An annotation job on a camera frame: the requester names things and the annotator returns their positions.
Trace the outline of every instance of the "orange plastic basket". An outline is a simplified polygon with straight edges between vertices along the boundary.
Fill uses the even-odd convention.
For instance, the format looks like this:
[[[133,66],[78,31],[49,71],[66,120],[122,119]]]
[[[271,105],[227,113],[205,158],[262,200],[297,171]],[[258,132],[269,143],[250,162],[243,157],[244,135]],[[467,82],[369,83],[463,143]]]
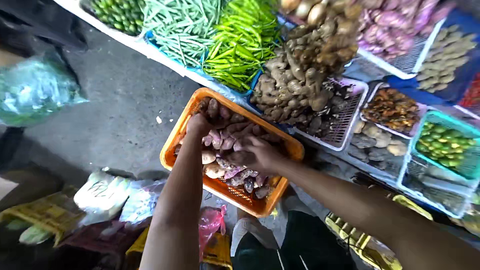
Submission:
[[[279,130],[278,128],[272,126],[271,124],[267,123],[266,121],[262,120],[260,117],[226,99],[221,94],[204,87],[196,90],[193,93],[187,106],[185,106],[185,109],[183,110],[183,113],[181,114],[177,124],[175,125],[172,132],[170,133],[170,136],[163,145],[162,151],[160,152],[160,161],[166,169],[170,171],[172,170],[173,164],[176,160],[176,157],[174,155],[175,146],[185,135],[189,118],[191,117],[192,113],[198,109],[200,101],[205,97],[215,98],[216,100],[218,100],[218,102],[220,102],[220,104],[226,106],[227,108],[236,113],[245,116],[252,123],[258,124],[266,131],[282,137],[283,144],[288,156],[292,160],[302,160],[304,149],[303,145],[299,141],[289,136],[285,132]],[[277,184],[274,190],[266,199],[253,200],[250,194],[246,194],[242,190],[238,190],[234,187],[227,186],[225,183],[221,182],[218,179],[211,179],[204,175],[204,189],[206,191],[211,192],[215,196],[218,196],[226,200],[227,202],[233,204],[234,206],[244,210],[245,212],[259,218],[266,217],[272,212],[275,204],[280,199],[283,192],[285,191],[285,188],[288,185],[287,179],[280,176],[273,179],[273,183]]]

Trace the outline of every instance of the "teal plastic basket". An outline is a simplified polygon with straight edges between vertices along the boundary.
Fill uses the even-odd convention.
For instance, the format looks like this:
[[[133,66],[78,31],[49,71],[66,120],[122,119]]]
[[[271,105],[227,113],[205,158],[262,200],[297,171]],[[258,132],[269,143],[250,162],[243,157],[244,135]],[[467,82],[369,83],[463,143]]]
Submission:
[[[463,162],[460,164],[460,166],[457,167],[458,171],[454,171],[448,167],[445,167],[444,165],[426,157],[425,155],[422,155],[417,151],[415,146],[417,145],[417,142],[420,138],[420,134],[423,130],[423,127],[425,125],[425,122],[431,122],[434,124],[440,124],[446,128],[449,129],[455,129],[460,131],[463,134],[463,137],[467,138],[472,138],[475,139],[476,145],[471,146],[468,148],[463,154],[464,154],[464,159]],[[411,151],[412,153],[419,157],[422,158],[432,164],[434,164],[437,167],[440,167],[444,170],[448,170],[453,172],[454,174],[464,177],[467,180],[473,180],[477,179],[480,177],[480,131],[476,129],[475,127],[466,124],[452,116],[443,114],[440,111],[436,110],[431,110],[429,111],[421,120],[420,123],[420,131],[417,132],[415,137],[413,137],[413,142],[410,144]]]

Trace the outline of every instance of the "concrete floor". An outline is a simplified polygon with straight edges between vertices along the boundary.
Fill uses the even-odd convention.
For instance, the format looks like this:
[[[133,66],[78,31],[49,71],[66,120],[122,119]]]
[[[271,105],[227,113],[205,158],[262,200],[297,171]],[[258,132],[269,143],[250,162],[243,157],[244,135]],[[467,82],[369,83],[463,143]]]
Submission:
[[[106,166],[143,179],[165,178],[168,171],[160,164],[160,150],[200,85],[90,25],[82,22],[81,26],[89,50],[64,50],[64,54],[90,102],[66,107],[43,123],[27,128],[14,166],[33,162],[77,187],[91,172]],[[157,116],[162,123],[157,123]],[[333,170],[342,178],[357,172],[344,162],[338,161],[338,165]],[[301,200],[323,219],[328,209],[294,188]],[[228,205],[225,218],[231,232],[236,207],[204,191],[202,205],[222,204]],[[282,243],[286,218],[270,216],[261,222]]]

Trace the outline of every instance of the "plastic bag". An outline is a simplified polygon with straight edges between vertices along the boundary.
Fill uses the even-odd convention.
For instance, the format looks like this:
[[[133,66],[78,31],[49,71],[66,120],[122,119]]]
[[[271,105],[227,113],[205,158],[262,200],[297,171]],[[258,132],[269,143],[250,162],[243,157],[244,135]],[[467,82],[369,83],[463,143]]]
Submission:
[[[200,222],[198,223],[198,246],[200,250],[200,261],[202,261],[204,257],[203,253],[205,246],[218,228],[220,228],[222,235],[225,234],[225,221],[223,220],[223,217],[227,211],[227,206],[222,205],[220,209],[221,211],[218,211],[215,208],[206,208],[200,217]]]
[[[141,180],[130,183],[130,197],[123,206],[120,221],[138,225],[153,216],[156,201],[167,180]]]
[[[0,123],[29,126],[64,105],[87,102],[56,52],[0,68]]]
[[[109,167],[93,172],[73,197],[75,204],[87,213],[81,225],[108,221],[120,212],[133,179],[113,173]]]

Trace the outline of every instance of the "forearm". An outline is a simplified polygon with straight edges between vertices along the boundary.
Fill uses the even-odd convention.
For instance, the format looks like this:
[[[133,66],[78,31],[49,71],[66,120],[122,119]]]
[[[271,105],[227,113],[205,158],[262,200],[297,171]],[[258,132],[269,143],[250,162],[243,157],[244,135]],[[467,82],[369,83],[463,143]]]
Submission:
[[[158,198],[140,270],[197,269],[202,137],[187,134]]]
[[[187,134],[167,183],[158,198],[152,224],[198,224],[202,201],[202,138]]]
[[[405,269],[470,269],[475,264],[479,254],[472,247],[381,195],[290,160],[281,161],[277,170],[343,220],[389,246]]]

